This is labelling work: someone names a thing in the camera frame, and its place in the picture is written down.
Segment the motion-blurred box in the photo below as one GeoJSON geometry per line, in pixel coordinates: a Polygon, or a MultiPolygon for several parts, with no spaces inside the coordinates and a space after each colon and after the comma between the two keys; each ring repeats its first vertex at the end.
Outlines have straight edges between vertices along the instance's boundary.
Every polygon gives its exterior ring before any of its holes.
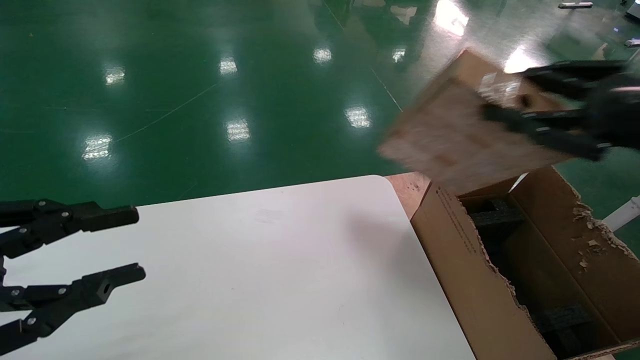
{"type": "Polygon", "coordinates": [[[518,74],[464,50],[400,114],[380,153],[455,195],[570,158],[482,119],[487,101],[522,111],[563,109],[518,74]]]}

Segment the white pipe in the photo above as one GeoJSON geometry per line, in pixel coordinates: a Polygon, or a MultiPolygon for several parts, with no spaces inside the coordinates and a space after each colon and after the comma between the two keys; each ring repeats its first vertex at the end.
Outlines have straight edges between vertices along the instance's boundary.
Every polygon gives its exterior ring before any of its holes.
{"type": "Polygon", "coordinates": [[[616,231],[636,217],[640,217],[640,196],[632,197],[631,200],[612,212],[602,222],[611,231],[616,231]]]}

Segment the torn cardboard edge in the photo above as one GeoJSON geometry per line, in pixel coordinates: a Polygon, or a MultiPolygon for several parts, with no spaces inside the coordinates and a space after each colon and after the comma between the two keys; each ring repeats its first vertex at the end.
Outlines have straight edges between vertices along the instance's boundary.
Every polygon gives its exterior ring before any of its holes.
{"type": "MultiPolygon", "coordinates": [[[[586,306],[594,309],[597,317],[606,323],[605,327],[610,328],[602,331],[614,333],[611,338],[614,340],[608,340],[610,344],[607,346],[572,359],[586,360],[639,346],[640,326],[636,324],[640,323],[640,309],[633,305],[637,302],[634,299],[640,297],[634,298],[634,291],[629,290],[630,287],[640,289],[640,263],[637,258],[625,253],[626,246],[617,248],[621,241],[605,225],[598,224],[592,229],[587,226],[587,222],[595,224],[596,220],[593,220],[588,207],[580,202],[579,194],[553,168],[535,171],[527,177],[513,190],[513,198],[532,218],[531,223],[544,238],[544,247],[550,247],[557,260],[562,262],[563,271],[567,273],[565,277],[572,277],[574,286],[579,287],[579,292],[589,300],[586,306]],[[538,228],[540,222],[549,221],[549,216],[541,216],[540,209],[554,200],[558,201],[560,206],[557,207],[564,213],[561,217],[564,226],[560,227],[564,230],[561,234],[565,236],[564,241],[557,237],[549,241],[545,235],[548,226],[543,224],[542,229],[538,228]],[[573,211],[575,208],[580,209],[579,217],[573,211]],[[572,240],[568,234],[576,229],[578,233],[594,235],[595,238],[583,236],[572,240]],[[576,268],[582,269],[579,261],[573,267],[567,265],[567,262],[574,261],[575,256],[567,258],[570,249],[564,249],[564,244],[589,248],[595,246],[594,241],[600,243],[605,238],[613,239],[611,241],[616,244],[616,250],[599,256],[610,258],[606,261],[607,266],[595,262],[593,271],[580,272],[576,268]],[[558,246],[554,246],[554,241],[561,242],[560,251],[558,246]],[[620,263],[621,257],[624,264],[618,268],[616,264],[620,263]],[[626,283],[611,280],[628,279],[630,275],[631,279],[626,283]],[[602,285],[603,278],[608,285],[602,285]],[[625,296],[631,301],[621,299],[625,296]]],[[[508,190],[504,190],[507,187],[497,184],[470,195],[487,196],[493,192],[508,196],[508,190]]],[[[515,298],[516,289],[488,259],[477,229],[459,199],[431,183],[412,218],[412,225],[478,360],[556,358],[533,325],[529,310],[515,298]]]]}
{"type": "MultiPolygon", "coordinates": [[[[561,178],[561,176],[555,172],[550,171],[550,176],[561,178]]],[[[526,240],[526,236],[522,238],[522,235],[516,232],[512,235],[507,242],[511,242],[509,245],[511,248],[514,246],[516,248],[520,248],[520,252],[515,252],[515,259],[519,268],[520,275],[529,273],[532,269],[536,269],[537,272],[540,271],[541,268],[546,268],[546,272],[553,273],[554,282],[556,284],[560,284],[559,287],[554,288],[548,282],[540,286],[535,284],[531,284],[529,281],[518,284],[518,290],[526,289],[529,293],[534,294],[544,294],[545,292],[553,292],[554,297],[558,297],[559,293],[562,293],[564,299],[571,299],[571,304],[555,304],[550,305],[549,303],[544,306],[545,309],[554,310],[557,308],[563,308],[565,306],[570,306],[575,308],[579,312],[583,313],[585,317],[590,319],[590,323],[594,325],[594,337],[597,340],[590,341],[593,345],[597,345],[594,348],[608,348],[611,344],[620,343],[619,337],[615,334],[614,330],[611,326],[606,322],[605,318],[599,312],[598,307],[592,302],[592,300],[587,296],[584,290],[580,287],[578,280],[575,278],[574,274],[570,271],[570,269],[566,266],[566,264],[561,260],[561,258],[556,254],[553,246],[549,244],[546,237],[541,233],[541,231],[537,228],[536,224],[540,223],[539,219],[532,219],[528,216],[527,212],[522,209],[517,201],[512,201],[513,205],[516,206],[523,216],[526,218],[524,228],[524,233],[529,234],[529,237],[536,238],[538,241],[533,247],[537,249],[538,252],[532,254],[533,251],[531,249],[526,249],[526,251],[522,251],[523,247],[520,243],[523,240],[526,240]],[[542,258],[545,259],[543,263],[533,262],[531,263],[532,258],[538,258],[540,254],[545,254],[542,258]]],[[[574,357],[564,356],[563,358],[573,359],[574,357]]]]}

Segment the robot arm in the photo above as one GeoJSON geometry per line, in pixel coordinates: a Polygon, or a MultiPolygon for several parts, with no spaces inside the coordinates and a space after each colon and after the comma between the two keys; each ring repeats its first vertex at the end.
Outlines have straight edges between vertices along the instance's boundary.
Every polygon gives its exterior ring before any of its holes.
{"type": "Polygon", "coordinates": [[[71,285],[3,286],[4,257],[17,258],[78,231],[135,224],[136,208],[102,209],[95,202],[66,205],[48,199],[0,202],[0,312],[31,310],[0,325],[0,356],[51,335],[71,316],[103,305],[111,292],[145,278],[137,263],[83,276],[71,285]]]}
{"type": "Polygon", "coordinates": [[[562,61],[527,69],[521,76],[583,107],[522,113],[486,104],[483,115],[540,145],[593,161],[614,146],[640,151],[640,78],[623,71],[622,61],[562,61]]]}

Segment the cardboard box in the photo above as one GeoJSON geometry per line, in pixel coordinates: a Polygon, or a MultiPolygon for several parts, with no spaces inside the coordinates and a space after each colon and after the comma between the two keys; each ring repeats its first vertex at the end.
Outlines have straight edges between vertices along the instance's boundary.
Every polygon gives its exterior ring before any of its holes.
{"type": "Polygon", "coordinates": [[[465,50],[404,109],[379,151],[455,195],[570,157],[484,120],[487,101],[522,111],[563,109],[532,83],[465,50]]]}
{"type": "MultiPolygon", "coordinates": [[[[570,329],[568,339],[573,336],[585,350],[570,358],[639,346],[640,262],[635,255],[591,217],[552,167],[531,172],[509,192],[514,182],[459,198],[432,182],[411,220],[477,359],[556,359],[547,343],[552,338],[543,338],[532,316],[567,307],[579,308],[588,319],[570,329]],[[510,276],[516,275],[515,287],[489,260],[468,214],[495,198],[524,216],[501,245],[510,276]]],[[[560,347],[571,348],[562,339],[560,347]]]]}

